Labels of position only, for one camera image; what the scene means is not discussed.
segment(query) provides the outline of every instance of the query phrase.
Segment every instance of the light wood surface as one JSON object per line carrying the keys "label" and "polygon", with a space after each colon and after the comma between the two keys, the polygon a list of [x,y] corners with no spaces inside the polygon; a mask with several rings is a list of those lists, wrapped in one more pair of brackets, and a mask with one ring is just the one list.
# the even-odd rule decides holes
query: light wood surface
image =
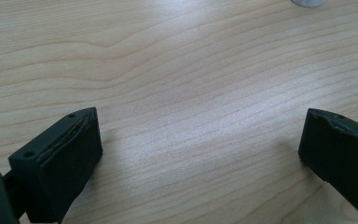
{"label": "light wood surface", "polygon": [[0,0],[0,172],[89,106],[63,223],[358,223],[297,156],[309,107],[358,121],[358,0]]}

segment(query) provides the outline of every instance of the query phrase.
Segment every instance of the black plastic piece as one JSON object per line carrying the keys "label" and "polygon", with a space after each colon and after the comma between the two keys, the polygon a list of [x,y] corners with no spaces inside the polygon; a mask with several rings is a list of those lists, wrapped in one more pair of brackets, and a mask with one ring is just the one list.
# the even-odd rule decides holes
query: black plastic piece
{"label": "black plastic piece", "polygon": [[62,222],[103,155],[95,107],[76,111],[9,157],[0,175],[0,224]]}
{"label": "black plastic piece", "polygon": [[299,156],[358,210],[358,123],[339,114],[309,109]]}

